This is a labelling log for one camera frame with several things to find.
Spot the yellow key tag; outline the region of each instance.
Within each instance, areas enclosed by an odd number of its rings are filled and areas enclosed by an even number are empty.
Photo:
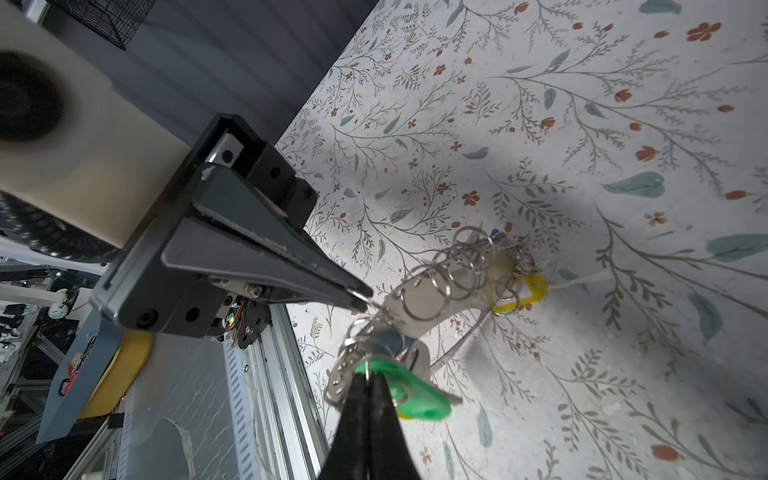
[[[519,306],[538,302],[547,294],[547,283],[539,275],[519,276],[511,280],[508,289],[518,293],[520,304],[518,305],[518,299],[514,296],[512,298],[497,298],[493,306],[494,312],[509,313]]]

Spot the white floral surface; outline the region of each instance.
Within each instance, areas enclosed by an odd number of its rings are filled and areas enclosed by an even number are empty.
[[[439,372],[464,404],[402,423],[423,478],[768,478],[767,16],[379,2],[279,143],[320,192],[312,238],[378,298],[465,225],[527,234],[549,283],[605,272],[486,320]],[[332,439],[353,315],[290,312]]]

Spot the gray wall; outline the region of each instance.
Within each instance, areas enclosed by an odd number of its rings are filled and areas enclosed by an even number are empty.
[[[51,7],[45,27],[192,145],[214,114],[273,143],[376,0],[157,0],[121,51]]]

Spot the green plastic tag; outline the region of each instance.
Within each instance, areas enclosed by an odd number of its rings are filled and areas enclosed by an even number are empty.
[[[398,363],[386,360],[367,360],[371,372],[382,373],[389,385],[393,401],[408,398],[397,407],[397,412],[408,419],[443,420],[451,415],[451,403],[428,383]],[[355,373],[365,373],[366,362],[361,362]]]

